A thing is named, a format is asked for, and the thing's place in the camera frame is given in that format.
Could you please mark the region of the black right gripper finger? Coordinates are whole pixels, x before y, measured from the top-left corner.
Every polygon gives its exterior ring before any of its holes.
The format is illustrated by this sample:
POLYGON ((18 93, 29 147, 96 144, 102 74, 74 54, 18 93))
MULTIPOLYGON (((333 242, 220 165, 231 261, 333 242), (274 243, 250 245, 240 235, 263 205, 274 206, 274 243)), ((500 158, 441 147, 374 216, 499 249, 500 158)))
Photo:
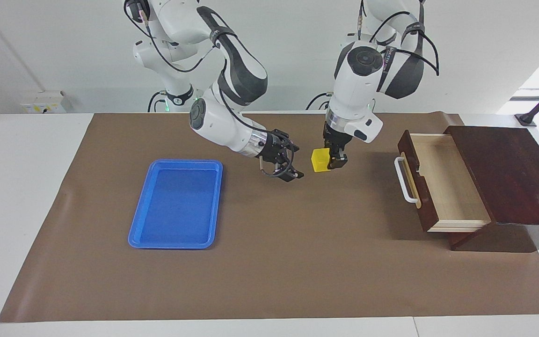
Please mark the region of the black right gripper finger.
POLYGON ((279 130, 279 129, 274 129, 272 130, 272 135, 278 138, 279 145, 282 148, 289 149, 292 152, 299 151, 300 148, 297 145, 295 145, 293 141, 291 141, 289 134, 287 134, 286 132, 283 132, 282 130, 279 130))
POLYGON ((282 179, 284 182, 291 182, 295 179, 305 177, 305 174, 302 171, 296 170, 290 161, 285 161, 283 163, 275 164, 273 177, 282 179))

